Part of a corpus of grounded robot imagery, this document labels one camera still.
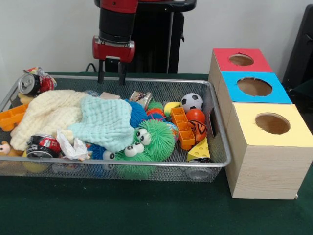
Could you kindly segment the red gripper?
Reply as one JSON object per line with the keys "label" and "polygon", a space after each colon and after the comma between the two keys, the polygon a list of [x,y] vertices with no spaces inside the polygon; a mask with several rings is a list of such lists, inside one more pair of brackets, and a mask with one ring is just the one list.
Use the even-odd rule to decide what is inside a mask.
{"label": "red gripper", "polygon": [[104,81],[104,60],[119,59],[119,85],[125,85],[127,64],[130,63],[135,53],[135,42],[129,41],[125,44],[110,43],[100,39],[95,35],[92,39],[92,54],[95,59],[99,60],[98,83]]}

